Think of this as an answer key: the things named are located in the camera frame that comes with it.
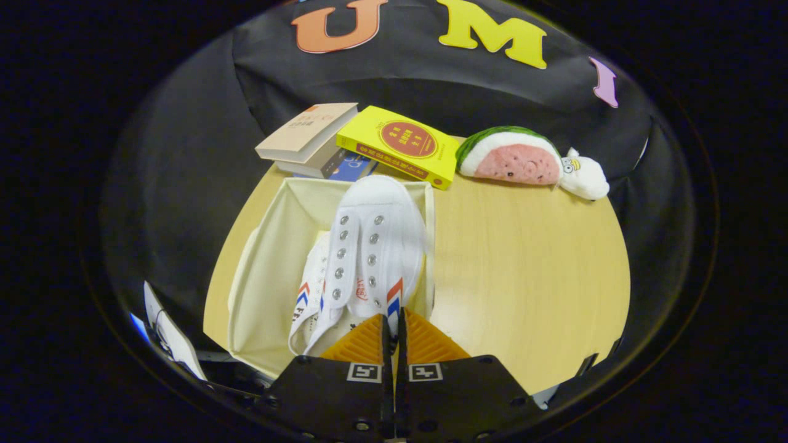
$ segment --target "blue book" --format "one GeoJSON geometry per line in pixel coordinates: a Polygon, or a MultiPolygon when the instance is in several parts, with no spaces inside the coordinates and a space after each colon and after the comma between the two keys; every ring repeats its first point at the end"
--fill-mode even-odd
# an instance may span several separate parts
{"type": "MultiPolygon", "coordinates": [[[[348,152],[342,163],[334,169],[328,177],[329,180],[356,181],[361,177],[366,177],[373,173],[377,168],[377,161],[371,160],[355,152],[348,152]]],[[[294,177],[307,177],[302,174],[294,173],[294,177]]]]}

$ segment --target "purple letter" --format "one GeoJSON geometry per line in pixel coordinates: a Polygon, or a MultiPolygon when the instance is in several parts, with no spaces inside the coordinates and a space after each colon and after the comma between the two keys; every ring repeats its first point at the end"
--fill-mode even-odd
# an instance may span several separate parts
{"type": "Polygon", "coordinates": [[[597,86],[593,89],[594,95],[602,99],[608,105],[617,108],[619,102],[615,100],[615,73],[607,66],[603,65],[601,61],[593,57],[589,60],[597,67],[597,86]]]}

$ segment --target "orange letter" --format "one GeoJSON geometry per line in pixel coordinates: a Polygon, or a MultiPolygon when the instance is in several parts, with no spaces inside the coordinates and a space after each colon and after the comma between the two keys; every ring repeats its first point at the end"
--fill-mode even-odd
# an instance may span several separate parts
{"type": "Polygon", "coordinates": [[[323,54],[335,50],[350,49],[370,41],[380,27],[380,7],[388,0],[357,0],[348,3],[355,9],[355,29],[350,34],[329,37],[325,32],[325,22],[335,8],[312,11],[296,18],[295,42],[298,48],[312,54],[323,54]]]}

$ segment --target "yellow book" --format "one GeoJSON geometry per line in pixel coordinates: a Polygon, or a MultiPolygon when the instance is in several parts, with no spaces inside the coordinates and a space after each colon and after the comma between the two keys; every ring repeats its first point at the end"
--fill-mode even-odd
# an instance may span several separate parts
{"type": "Polygon", "coordinates": [[[423,123],[368,106],[336,134],[336,145],[446,189],[454,180],[459,142],[423,123]]]}

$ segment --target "black fabric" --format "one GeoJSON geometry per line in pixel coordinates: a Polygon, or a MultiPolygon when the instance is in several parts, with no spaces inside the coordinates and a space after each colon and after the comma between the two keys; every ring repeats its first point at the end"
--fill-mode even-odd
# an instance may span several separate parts
{"type": "Polygon", "coordinates": [[[630,314],[617,355],[634,352],[671,310],[692,253],[697,219],[682,147],[612,61],[522,9],[479,4],[499,23],[518,17],[543,28],[548,68],[511,60],[504,49],[440,44],[446,8],[415,0],[381,6],[378,34],[351,50],[298,49],[290,22],[305,13],[335,6],[330,35],[355,26],[344,3],[310,0],[271,9],[183,64],[129,123],[108,173],[102,236],[117,293],[139,314],[148,280],[195,346],[214,346],[202,333],[210,275],[269,164],[254,145],[311,104],[352,101],[461,136],[521,125],[562,154],[574,147],[600,162],[630,257],[630,314]],[[593,94],[589,56],[616,73],[618,109],[593,94]]]}
{"type": "Polygon", "coordinates": [[[270,162],[232,69],[232,36],[186,61],[128,123],[102,195],[102,244],[121,302],[145,317],[149,281],[197,348],[210,276],[240,208],[270,162]]]}

